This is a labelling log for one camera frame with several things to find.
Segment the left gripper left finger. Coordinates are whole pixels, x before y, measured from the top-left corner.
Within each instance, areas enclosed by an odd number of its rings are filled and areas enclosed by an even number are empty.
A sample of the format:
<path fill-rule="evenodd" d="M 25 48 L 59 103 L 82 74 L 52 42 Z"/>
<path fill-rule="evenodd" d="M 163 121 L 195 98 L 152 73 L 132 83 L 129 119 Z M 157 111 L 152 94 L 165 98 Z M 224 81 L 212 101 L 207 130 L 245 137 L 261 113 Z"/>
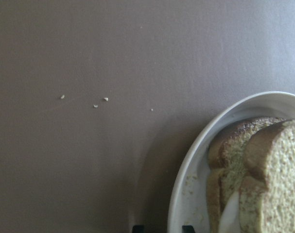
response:
<path fill-rule="evenodd" d="M 132 233 L 144 233 L 144 225 L 134 225 L 132 227 Z"/>

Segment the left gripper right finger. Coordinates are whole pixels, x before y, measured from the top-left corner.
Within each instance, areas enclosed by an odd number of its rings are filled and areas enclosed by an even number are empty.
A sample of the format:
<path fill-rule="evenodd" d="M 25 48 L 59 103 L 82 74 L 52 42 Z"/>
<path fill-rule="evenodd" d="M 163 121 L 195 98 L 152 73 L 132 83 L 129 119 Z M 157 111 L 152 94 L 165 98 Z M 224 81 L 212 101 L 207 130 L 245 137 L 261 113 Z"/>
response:
<path fill-rule="evenodd" d="M 182 233 L 194 233 L 194 227 L 192 225 L 183 225 Z"/>

